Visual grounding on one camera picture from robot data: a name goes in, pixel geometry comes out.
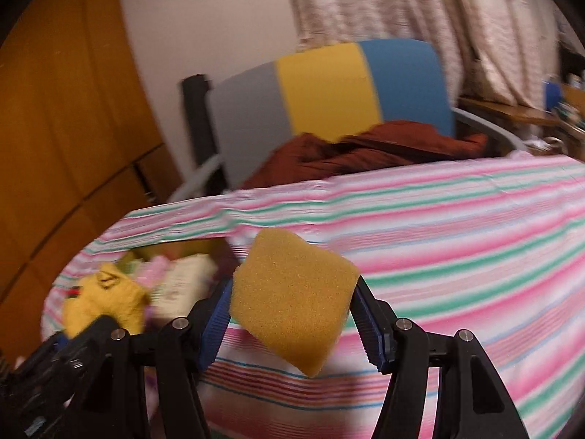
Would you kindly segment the wooden wardrobe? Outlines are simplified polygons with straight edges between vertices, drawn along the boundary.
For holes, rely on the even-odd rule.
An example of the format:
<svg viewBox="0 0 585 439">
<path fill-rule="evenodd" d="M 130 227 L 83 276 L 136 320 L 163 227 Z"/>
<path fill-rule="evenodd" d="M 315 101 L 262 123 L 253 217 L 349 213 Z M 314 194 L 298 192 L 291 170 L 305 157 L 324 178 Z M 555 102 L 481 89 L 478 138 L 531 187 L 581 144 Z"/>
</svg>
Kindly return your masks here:
<svg viewBox="0 0 585 439">
<path fill-rule="evenodd" d="M 1 351 L 42 341 L 53 281 L 128 212 L 181 184 L 120 0 L 32 0 L 1 45 Z"/>
</svg>

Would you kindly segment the wooden side table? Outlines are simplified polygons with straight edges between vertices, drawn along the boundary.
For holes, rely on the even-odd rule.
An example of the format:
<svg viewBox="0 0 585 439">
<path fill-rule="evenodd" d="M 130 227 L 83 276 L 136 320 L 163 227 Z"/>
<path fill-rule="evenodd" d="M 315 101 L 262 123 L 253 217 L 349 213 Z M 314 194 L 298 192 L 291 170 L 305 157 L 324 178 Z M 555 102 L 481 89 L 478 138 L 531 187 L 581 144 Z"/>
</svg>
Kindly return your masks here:
<svg viewBox="0 0 585 439">
<path fill-rule="evenodd" d="M 504 105 L 468 97 L 460 98 L 458 107 L 485 119 L 508 125 L 556 127 L 560 122 L 554 115 L 532 107 Z"/>
</svg>

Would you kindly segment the blue round fan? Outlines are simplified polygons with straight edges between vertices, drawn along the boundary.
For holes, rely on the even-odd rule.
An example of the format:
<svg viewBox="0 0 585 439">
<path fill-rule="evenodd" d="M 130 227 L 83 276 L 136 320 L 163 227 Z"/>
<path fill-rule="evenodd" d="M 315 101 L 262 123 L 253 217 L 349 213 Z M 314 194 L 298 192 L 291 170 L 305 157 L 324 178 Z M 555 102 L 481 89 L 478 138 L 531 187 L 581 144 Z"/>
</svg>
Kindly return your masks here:
<svg viewBox="0 0 585 439">
<path fill-rule="evenodd" d="M 549 77 L 543 81 L 544 87 L 544 110 L 546 112 L 553 112 L 554 108 L 560 104 L 563 95 L 560 83 L 555 77 Z"/>
</svg>

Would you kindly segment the dark red blanket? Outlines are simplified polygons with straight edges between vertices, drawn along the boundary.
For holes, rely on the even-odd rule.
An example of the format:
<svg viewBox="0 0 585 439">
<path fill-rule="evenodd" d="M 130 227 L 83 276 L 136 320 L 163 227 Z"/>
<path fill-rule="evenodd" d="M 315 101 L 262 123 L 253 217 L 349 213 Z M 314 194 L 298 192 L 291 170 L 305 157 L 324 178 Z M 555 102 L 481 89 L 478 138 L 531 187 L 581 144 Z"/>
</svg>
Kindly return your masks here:
<svg viewBox="0 0 585 439">
<path fill-rule="evenodd" d="M 375 125 L 335 143 L 302 133 L 274 150 L 240 187 L 266 188 L 396 166 L 478 159 L 486 154 L 488 141 L 487 135 L 477 132 L 461 139 L 443 136 L 432 125 L 407 120 Z"/>
</svg>

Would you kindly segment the tan sponge block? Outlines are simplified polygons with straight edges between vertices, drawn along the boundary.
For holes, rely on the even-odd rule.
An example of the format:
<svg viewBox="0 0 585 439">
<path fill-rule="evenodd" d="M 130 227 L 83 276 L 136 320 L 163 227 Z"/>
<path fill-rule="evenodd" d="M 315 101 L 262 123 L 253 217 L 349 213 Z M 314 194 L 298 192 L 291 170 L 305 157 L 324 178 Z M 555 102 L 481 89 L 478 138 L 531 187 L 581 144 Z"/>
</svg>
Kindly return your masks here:
<svg viewBox="0 0 585 439">
<path fill-rule="evenodd" d="M 313 378 L 344 328 L 358 278 L 357 267 L 339 254 L 267 228 L 233 274 L 230 315 Z"/>
</svg>

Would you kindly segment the striped pink green cloth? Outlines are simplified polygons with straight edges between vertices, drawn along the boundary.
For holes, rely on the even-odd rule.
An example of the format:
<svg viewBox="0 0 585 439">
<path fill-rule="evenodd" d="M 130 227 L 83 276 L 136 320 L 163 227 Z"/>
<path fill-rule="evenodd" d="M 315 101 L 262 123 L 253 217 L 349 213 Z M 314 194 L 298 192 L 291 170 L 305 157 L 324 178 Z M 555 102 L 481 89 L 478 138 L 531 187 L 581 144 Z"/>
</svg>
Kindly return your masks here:
<svg viewBox="0 0 585 439">
<path fill-rule="evenodd" d="M 584 390 L 584 166 L 564 155 L 404 166 L 131 212 L 57 277 L 41 331 L 60 330 L 79 278 L 133 248 L 216 235 L 244 257 L 267 227 L 351 260 L 423 329 L 472 331 L 533 438 L 568 421 Z M 199 394 L 221 436 L 368 438 L 388 382 L 352 323 L 313 379 L 231 324 Z"/>
</svg>

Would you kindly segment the patterned beige curtain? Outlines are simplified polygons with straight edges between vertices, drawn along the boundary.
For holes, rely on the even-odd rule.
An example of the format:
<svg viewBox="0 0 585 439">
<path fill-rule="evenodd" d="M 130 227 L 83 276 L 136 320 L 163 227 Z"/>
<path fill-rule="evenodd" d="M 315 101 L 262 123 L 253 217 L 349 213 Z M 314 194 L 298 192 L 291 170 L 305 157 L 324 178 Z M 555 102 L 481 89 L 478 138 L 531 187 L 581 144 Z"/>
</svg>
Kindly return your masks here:
<svg viewBox="0 0 585 439">
<path fill-rule="evenodd" d="M 551 0 L 291 0 L 302 49 L 405 38 L 431 44 L 451 101 L 540 109 L 557 67 Z"/>
</svg>

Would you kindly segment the grey yellow blue chair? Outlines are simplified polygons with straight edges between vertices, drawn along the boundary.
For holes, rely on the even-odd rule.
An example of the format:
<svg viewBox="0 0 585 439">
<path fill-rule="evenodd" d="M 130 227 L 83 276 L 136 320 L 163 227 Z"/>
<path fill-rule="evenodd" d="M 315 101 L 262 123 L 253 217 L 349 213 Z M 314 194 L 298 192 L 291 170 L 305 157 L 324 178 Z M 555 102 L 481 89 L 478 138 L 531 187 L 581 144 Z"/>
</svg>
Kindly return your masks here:
<svg viewBox="0 0 585 439">
<path fill-rule="evenodd" d="M 219 155 L 198 166 L 171 200 L 236 188 L 300 133 L 336 142 L 405 119 L 448 137 L 467 125 L 512 151 L 525 149 L 516 135 L 452 107 L 434 48 L 412 39 L 335 44 L 280 57 L 211 82 L 207 104 Z"/>
</svg>

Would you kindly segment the gold tray box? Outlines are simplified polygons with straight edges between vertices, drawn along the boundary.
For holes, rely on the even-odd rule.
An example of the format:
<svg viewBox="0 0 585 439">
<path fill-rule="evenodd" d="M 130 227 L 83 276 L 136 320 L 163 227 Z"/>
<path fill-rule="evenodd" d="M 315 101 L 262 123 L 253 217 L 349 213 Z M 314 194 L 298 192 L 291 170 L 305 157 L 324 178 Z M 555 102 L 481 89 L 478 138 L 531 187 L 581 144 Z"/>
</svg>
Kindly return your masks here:
<svg viewBox="0 0 585 439">
<path fill-rule="evenodd" d="M 126 251 L 115 264 L 121 271 L 125 271 L 132 260 L 148 262 L 156 256 L 164 256 L 168 260 L 179 260 L 196 254 L 207 254 L 214 261 L 217 266 L 214 281 L 232 278 L 235 268 L 240 264 L 227 239 L 223 237 L 193 238 L 140 246 Z"/>
</svg>

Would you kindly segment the yellow plush toy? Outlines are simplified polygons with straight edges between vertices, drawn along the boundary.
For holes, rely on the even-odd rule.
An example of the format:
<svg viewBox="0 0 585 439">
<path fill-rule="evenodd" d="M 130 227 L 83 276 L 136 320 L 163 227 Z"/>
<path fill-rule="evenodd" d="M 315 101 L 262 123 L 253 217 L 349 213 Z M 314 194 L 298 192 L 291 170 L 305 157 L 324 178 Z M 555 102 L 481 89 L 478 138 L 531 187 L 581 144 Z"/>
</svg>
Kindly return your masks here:
<svg viewBox="0 0 585 439">
<path fill-rule="evenodd" d="M 115 264 L 103 264 L 94 273 L 80 279 L 68 291 L 61 309 L 61 322 L 68 338 L 80 334 L 102 315 L 112 317 L 121 328 L 137 335 L 146 325 L 149 292 Z"/>
</svg>

